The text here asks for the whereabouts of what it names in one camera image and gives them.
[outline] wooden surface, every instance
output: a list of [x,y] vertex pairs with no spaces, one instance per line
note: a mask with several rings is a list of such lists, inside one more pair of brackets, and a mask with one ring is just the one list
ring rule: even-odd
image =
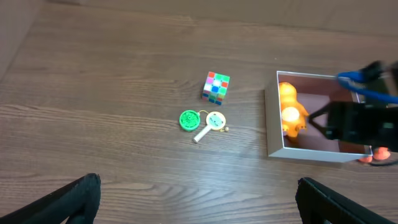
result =
[[398,35],[395,0],[62,0],[86,6],[170,13],[362,34]]
[[0,0],[0,78],[4,75],[43,0]]
[[[96,172],[96,223],[300,223],[306,176],[398,222],[397,166],[267,158],[263,94],[276,70],[334,74],[397,50],[390,37],[45,3],[0,83],[0,215]],[[200,99],[209,70],[231,76],[223,106]],[[189,109],[222,112],[231,131],[192,143],[178,125]]]

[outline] green yo-yo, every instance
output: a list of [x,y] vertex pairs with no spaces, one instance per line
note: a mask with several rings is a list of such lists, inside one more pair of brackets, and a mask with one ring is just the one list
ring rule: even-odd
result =
[[199,127],[200,115],[193,110],[186,110],[180,115],[181,128],[186,131],[193,131]]

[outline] open box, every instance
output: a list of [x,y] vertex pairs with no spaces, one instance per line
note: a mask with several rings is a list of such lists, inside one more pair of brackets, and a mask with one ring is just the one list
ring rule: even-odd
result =
[[[297,101],[310,114],[330,101],[359,101],[358,95],[341,87],[334,76],[278,71],[265,90],[268,156],[347,162],[372,155],[369,146],[326,139],[308,121],[307,130],[301,130],[295,141],[285,137],[280,113],[280,82],[288,82],[296,88]],[[315,119],[321,126],[326,125],[326,120],[327,115]]]

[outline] toy rattle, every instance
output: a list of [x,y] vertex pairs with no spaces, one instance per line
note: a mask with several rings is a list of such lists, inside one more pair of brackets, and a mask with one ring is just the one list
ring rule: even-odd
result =
[[226,119],[220,112],[207,112],[201,110],[199,112],[193,110],[186,110],[180,115],[181,128],[186,131],[194,131],[200,124],[200,112],[208,113],[206,117],[206,127],[203,128],[194,138],[193,142],[198,143],[210,130],[214,131],[229,131],[229,127],[225,127]]

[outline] white handle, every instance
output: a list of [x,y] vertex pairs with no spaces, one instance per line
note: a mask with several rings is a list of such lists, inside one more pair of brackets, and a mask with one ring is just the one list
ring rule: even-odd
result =
[[200,141],[205,134],[207,134],[209,131],[211,130],[211,126],[210,125],[206,125],[205,128],[203,128],[199,134],[197,134],[194,138],[193,138],[193,142],[194,143],[198,143],[198,141]]

